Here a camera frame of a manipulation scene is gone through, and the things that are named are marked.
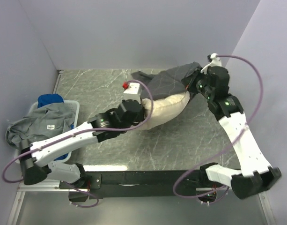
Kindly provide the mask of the cream white pillow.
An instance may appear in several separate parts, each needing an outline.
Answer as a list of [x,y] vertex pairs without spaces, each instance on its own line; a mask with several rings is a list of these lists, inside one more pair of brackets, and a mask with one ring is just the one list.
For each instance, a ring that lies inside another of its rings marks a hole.
[[164,99],[154,100],[153,112],[149,120],[138,130],[150,130],[162,125],[178,116],[186,107],[190,100],[189,92],[175,94]]

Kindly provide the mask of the dark grey checked pillowcase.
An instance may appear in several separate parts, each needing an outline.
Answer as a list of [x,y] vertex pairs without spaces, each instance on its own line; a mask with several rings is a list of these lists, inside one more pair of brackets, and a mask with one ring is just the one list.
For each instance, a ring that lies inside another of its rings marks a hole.
[[182,79],[190,76],[196,69],[201,69],[201,66],[197,62],[193,62],[163,70],[158,74],[136,71],[131,73],[131,77],[143,82],[148,87],[153,100],[156,101],[186,92]]

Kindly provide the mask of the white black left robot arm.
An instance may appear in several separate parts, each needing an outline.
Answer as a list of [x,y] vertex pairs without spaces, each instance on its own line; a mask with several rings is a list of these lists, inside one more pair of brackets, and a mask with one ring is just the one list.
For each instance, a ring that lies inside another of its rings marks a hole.
[[45,179],[65,181],[82,188],[88,175],[81,164],[67,165],[56,158],[84,146],[101,143],[131,130],[145,118],[144,107],[136,100],[124,100],[117,108],[99,113],[78,127],[39,142],[22,141],[27,155],[20,159],[23,183],[34,185]]

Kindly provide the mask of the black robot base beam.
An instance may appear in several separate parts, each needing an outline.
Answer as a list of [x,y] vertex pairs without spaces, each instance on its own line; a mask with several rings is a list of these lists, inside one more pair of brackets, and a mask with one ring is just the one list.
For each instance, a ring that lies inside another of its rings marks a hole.
[[[106,197],[152,197],[173,196],[173,185],[186,170],[168,171],[105,171],[86,172],[87,179],[74,185],[84,189],[98,199]],[[201,178],[199,170],[182,180],[176,191],[180,195],[197,195],[198,188],[219,188],[222,184]],[[73,203],[84,203],[88,195],[70,189],[68,199]]]

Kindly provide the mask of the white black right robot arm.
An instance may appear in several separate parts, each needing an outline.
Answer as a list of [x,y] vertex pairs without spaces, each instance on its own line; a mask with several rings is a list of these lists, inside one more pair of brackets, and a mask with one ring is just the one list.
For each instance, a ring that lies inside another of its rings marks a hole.
[[219,66],[206,71],[197,68],[182,79],[191,94],[201,94],[208,108],[229,137],[240,163],[240,169],[230,169],[218,163],[202,165],[199,182],[204,187],[214,182],[231,187],[239,199],[268,191],[281,178],[279,168],[272,167],[261,152],[237,97],[229,93],[229,73]]

